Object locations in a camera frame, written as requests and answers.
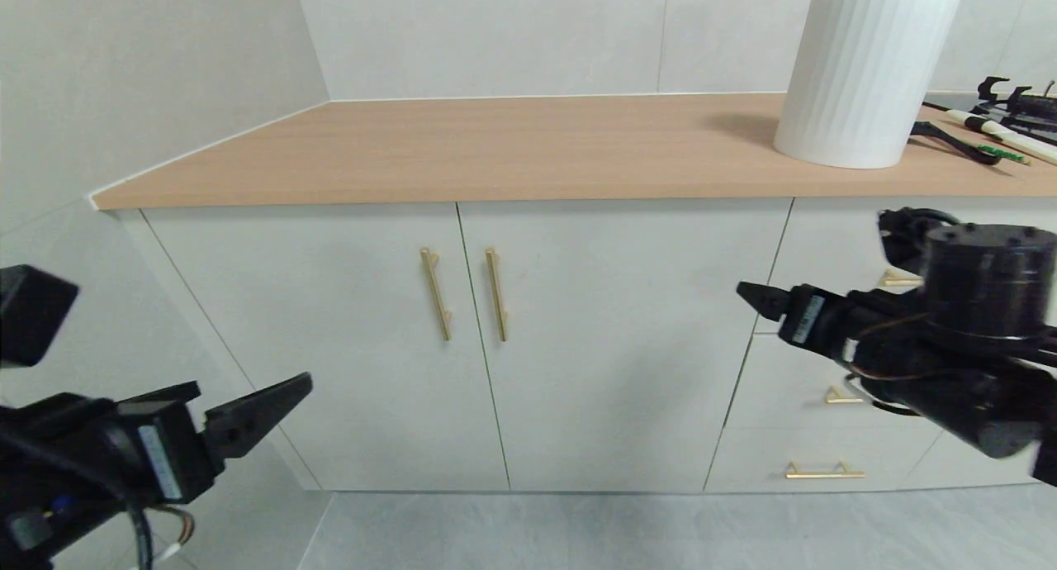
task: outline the cabinet door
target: cabinet door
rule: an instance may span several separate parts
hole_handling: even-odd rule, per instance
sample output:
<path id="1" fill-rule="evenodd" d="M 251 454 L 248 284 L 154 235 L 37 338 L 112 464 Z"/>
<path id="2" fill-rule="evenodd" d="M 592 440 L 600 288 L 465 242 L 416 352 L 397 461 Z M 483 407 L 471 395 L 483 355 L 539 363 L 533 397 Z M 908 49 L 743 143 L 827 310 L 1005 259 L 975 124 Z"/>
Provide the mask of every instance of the cabinet door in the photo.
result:
<path id="1" fill-rule="evenodd" d="M 506 490 L 455 205 L 146 215 L 255 386 L 313 373 L 282 428 L 322 488 Z"/>
<path id="2" fill-rule="evenodd" d="M 935 427 L 728 427 L 723 430 L 705 491 L 749 494 L 895 490 L 940 431 Z"/>
<path id="3" fill-rule="evenodd" d="M 514 490 L 702 490 L 789 205 L 460 204 Z"/>
<path id="4" fill-rule="evenodd" d="M 841 295 L 883 287 L 878 281 L 890 265 L 877 236 L 877 212 L 903 207 L 944 209 L 965 222 L 1034 224 L 1057 233 L 1057 198 L 797 198 L 771 284 L 787 289 L 811 283 Z M 1057 299 L 1050 302 L 1049 321 L 1057 323 Z M 776 333 L 778 323 L 760 318 L 756 332 Z"/>

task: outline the countertop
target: countertop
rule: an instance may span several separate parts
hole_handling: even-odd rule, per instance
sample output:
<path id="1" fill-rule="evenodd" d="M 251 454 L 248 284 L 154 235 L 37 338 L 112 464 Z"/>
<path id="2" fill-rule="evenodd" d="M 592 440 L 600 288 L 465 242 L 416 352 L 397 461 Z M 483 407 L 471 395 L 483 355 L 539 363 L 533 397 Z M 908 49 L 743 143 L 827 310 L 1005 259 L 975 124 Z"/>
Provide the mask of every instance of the countertop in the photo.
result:
<path id="1" fill-rule="evenodd" d="M 571 198 L 1057 197 L 1057 167 L 930 141 L 848 170 L 772 147 L 782 93 L 332 103 L 95 194 L 101 209 Z M 940 121 L 923 108 L 922 118 Z M 942 125 L 963 140 L 978 134 Z"/>

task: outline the gold handle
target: gold handle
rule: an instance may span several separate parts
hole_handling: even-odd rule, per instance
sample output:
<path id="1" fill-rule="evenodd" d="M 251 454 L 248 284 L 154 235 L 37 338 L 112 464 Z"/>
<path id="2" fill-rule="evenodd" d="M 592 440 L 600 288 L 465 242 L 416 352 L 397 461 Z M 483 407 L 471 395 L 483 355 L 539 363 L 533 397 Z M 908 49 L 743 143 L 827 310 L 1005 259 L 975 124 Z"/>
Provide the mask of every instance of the gold handle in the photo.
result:
<path id="1" fill-rule="evenodd" d="M 441 257 L 429 249 L 422 249 L 420 253 L 422 254 L 422 262 L 426 265 L 426 276 L 429 277 L 429 291 L 433 292 L 437 317 L 441 319 L 441 336 L 444 337 L 444 341 L 451 341 L 451 313 L 444 307 L 444 299 L 441 298 L 441 284 L 437 282 L 437 263 Z"/>
<path id="2" fill-rule="evenodd" d="M 840 467 L 837 473 L 804 473 L 796 461 L 790 461 L 785 467 L 785 479 L 866 479 L 865 473 L 852 471 L 845 461 L 839 461 L 837 465 Z"/>
<path id="3" fill-rule="evenodd" d="M 496 305 L 496 319 L 499 321 L 499 341 L 506 343 L 506 310 L 503 309 L 503 295 L 499 290 L 499 255 L 488 249 L 484 251 L 488 260 L 488 273 L 492 274 L 492 301 Z"/>
<path id="4" fill-rule="evenodd" d="M 827 405 L 850 405 L 852 403 L 863 403 L 863 400 L 858 397 L 845 397 L 840 393 L 840 389 L 831 386 L 829 390 L 826 391 L 823 396 Z"/>
<path id="5" fill-rule="evenodd" d="M 878 288 L 920 288 L 925 283 L 922 277 L 905 277 L 900 275 L 895 269 L 885 270 L 884 275 L 880 276 L 880 280 L 877 281 Z"/>

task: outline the gray floor tile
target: gray floor tile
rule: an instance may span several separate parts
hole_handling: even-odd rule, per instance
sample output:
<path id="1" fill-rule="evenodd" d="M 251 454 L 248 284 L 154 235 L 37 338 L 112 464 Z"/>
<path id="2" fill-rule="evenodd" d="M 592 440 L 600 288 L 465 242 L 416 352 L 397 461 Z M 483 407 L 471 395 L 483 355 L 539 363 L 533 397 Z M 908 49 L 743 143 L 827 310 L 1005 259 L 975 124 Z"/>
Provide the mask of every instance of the gray floor tile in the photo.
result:
<path id="1" fill-rule="evenodd" d="M 723 496 L 338 494 L 302 570 L 1054 570 L 1044 485 Z"/>

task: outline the cabinet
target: cabinet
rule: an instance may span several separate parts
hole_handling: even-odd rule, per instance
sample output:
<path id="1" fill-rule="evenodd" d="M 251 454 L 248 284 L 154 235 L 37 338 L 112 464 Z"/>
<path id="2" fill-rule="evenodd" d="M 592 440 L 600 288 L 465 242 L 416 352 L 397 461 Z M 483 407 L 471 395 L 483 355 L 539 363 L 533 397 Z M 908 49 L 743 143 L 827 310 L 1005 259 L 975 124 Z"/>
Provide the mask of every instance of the cabinet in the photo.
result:
<path id="1" fill-rule="evenodd" d="M 789 205 L 460 204 L 514 490 L 701 491 Z"/>
<path id="2" fill-rule="evenodd" d="M 889 264 L 877 236 L 877 212 L 906 206 L 944 209 L 965 222 L 1057 231 L 1057 198 L 797 198 L 769 284 L 810 283 L 839 294 L 883 287 Z M 1050 306 L 1053 325 L 1057 299 Z M 777 333 L 778 323 L 759 318 L 756 332 Z"/>
<path id="3" fill-rule="evenodd" d="M 254 386 L 313 373 L 282 429 L 322 488 L 506 490 L 453 204 L 146 216 Z"/>

